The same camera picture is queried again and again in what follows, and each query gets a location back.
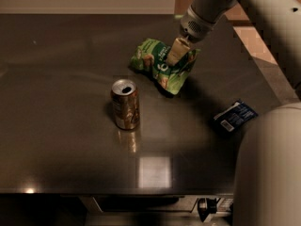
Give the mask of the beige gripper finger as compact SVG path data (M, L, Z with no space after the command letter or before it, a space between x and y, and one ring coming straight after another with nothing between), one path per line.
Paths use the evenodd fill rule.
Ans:
M176 65L190 51L190 43L186 38L176 38L166 57L169 66Z

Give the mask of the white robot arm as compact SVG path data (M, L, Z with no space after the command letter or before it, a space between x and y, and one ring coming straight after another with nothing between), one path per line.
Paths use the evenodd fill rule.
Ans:
M301 5L296 0L193 0L180 34L188 42L203 40L236 3L299 91ZM301 104L278 107L246 131L236 161L232 225L301 225Z

